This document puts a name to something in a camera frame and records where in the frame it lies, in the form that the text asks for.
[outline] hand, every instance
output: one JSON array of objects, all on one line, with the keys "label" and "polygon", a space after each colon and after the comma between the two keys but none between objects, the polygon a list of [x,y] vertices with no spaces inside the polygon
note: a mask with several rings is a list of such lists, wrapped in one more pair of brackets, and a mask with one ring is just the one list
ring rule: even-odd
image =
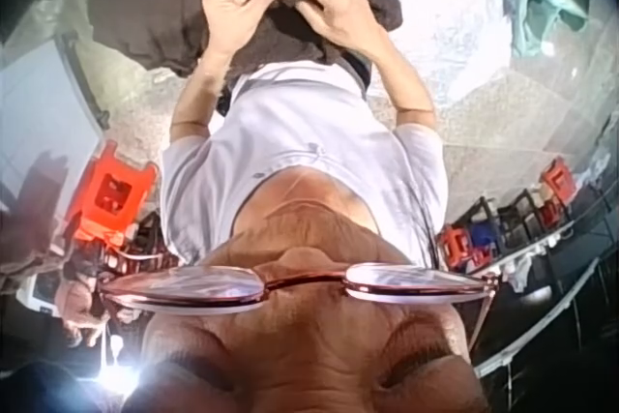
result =
[{"label": "hand", "polygon": [[368,0],[316,0],[297,3],[311,28],[334,44],[371,55],[384,44],[387,33],[376,21]]},{"label": "hand", "polygon": [[273,1],[202,0],[209,27],[209,52],[226,57],[234,55],[250,41]]}]

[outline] wrinkled skin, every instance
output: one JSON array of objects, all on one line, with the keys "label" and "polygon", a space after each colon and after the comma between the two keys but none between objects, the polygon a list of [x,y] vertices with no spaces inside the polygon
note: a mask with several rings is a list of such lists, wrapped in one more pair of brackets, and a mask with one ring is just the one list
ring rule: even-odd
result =
[{"label": "wrinkled skin", "polygon": [[[209,264],[253,268],[265,280],[368,261],[406,259],[368,229],[305,202],[272,212],[208,257]],[[402,360],[414,357],[403,369]],[[148,368],[129,411],[486,408],[452,307],[362,302],[335,283],[278,290],[258,310],[231,315],[156,315],[143,361]]]}]

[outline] person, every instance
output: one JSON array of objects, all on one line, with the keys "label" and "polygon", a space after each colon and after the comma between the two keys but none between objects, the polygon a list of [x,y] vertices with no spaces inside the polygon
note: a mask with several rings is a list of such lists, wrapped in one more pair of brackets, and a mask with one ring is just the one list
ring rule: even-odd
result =
[{"label": "person", "polygon": [[[374,119],[344,65],[277,63],[242,76],[210,133],[228,66],[276,0],[203,0],[210,41],[162,154],[162,230],[186,266],[264,280],[362,262],[437,266],[447,203],[431,98],[368,0],[305,0],[313,30],[369,59],[397,114]],[[260,308],[156,313],[131,411],[485,411],[451,305],[357,300],[335,282],[280,289]]]},{"label": "person", "polygon": [[78,268],[68,260],[62,271],[62,279],[54,296],[54,304],[62,318],[69,347],[77,347],[86,334],[86,346],[94,347],[105,330],[109,314],[92,314],[93,294],[97,287],[97,267],[91,270]]}]

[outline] forearm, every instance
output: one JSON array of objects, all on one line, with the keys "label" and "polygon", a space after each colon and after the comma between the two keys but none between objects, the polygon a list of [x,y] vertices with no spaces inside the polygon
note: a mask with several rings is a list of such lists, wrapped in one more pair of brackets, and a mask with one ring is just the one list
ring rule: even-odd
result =
[{"label": "forearm", "polygon": [[364,51],[380,73],[383,85],[397,111],[397,124],[418,123],[436,128],[434,104],[425,84],[396,49],[384,30],[370,50]]},{"label": "forearm", "polygon": [[211,52],[208,48],[174,108],[170,142],[187,135],[209,137],[208,125],[225,83],[232,56]]}]

